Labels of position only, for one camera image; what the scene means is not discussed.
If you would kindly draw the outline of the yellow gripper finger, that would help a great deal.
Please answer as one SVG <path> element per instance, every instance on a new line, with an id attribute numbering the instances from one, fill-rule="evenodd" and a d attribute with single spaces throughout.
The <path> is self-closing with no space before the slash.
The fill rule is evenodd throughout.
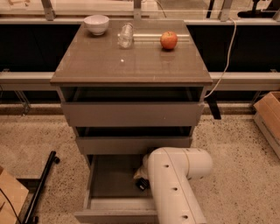
<path id="1" fill-rule="evenodd" d="M 135 174 L 134 174 L 134 179 L 148 179 L 148 170 L 145 166 L 139 167 Z"/>

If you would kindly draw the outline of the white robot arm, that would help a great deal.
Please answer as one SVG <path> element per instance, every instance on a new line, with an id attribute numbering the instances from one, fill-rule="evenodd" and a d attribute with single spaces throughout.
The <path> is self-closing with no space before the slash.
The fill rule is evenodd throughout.
<path id="1" fill-rule="evenodd" d="M 189 184 L 211 173 L 206 150 L 161 147 L 143 157 L 134 179 L 149 181 L 159 224 L 207 224 Z"/>

